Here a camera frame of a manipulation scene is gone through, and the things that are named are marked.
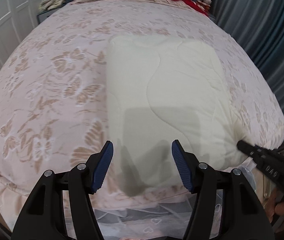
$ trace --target floral pattern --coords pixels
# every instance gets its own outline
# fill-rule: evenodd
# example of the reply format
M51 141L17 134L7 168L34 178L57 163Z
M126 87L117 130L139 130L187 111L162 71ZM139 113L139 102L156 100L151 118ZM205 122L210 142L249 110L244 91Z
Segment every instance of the floral pattern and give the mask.
M249 140L270 148L281 144L284 116L274 94L243 49L203 14L169 2L68 4L35 28L0 71L0 212L10 228L45 170L70 170L108 139L108 42L119 34L153 33L212 46ZM186 193L180 184L127 196L113 174L111 163L91 197L93 207L138 206Z

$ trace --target pink floral bedspread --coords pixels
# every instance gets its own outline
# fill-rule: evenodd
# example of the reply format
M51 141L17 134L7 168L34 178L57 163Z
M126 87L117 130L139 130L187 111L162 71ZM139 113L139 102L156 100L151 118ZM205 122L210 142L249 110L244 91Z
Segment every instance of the pink floral bedspread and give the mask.
M35 28L0 71L0 212L10 228L45 170L68 171L108 139L105 53L110 39L152 33L212 46L250 139L270 148L281 144L284 116L274 94L243 49L206 16L145 1L69 4ZM111 164L91 201L93 207L119 208L185 192L181 184L129 197L119 189Z

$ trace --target blue gripper pad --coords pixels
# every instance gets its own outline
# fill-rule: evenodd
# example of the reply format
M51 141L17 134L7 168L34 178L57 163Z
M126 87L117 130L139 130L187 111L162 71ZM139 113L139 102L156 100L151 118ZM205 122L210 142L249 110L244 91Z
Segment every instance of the blue gripper pad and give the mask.
M91 189L95 193L99 188L101 188L104 181L106 172L110 166L113 157L113 144L109 142L107 148L104 152L101 152L102 157L100 158L94 172L93 172L93 182Z
M193 191L192 174L191 170L183 156L182 150L179 148L176 141L172 142L172 155L175 161L175 165L178 168L181 180L184 187L186 187L189 192Z

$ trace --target hand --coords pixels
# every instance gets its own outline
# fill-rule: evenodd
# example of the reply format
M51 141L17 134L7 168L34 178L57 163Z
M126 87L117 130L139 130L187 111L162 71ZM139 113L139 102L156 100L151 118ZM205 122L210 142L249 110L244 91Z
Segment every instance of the hand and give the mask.
M274 214L277 214L279 216L284 215L284 202L275 205L276 195L277 195L277 189L275 188L272 191L272 193L269 197L269 200L267 201L265 208L264 208L270 223L273 220ZM283 221L282 225L280 225L280 227L277 229L276 233L283 231L283 230L284 230L284 221Z

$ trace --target nightstand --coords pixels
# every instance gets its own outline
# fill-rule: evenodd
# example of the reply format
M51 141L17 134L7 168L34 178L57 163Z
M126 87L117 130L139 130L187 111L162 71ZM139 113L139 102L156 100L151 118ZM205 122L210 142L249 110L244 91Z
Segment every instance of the nightstand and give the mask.
M56 12L57 10L59 10L60 8L62 8L63 6L65 6L66 4L62 4L57 8L54 8L52 10L49 11L44 11L42 13L39 13L37 15L37 19L38 19L38 23L40 24L41 22L43 22L45 19L47 19L51 14L53 14L54 12Z

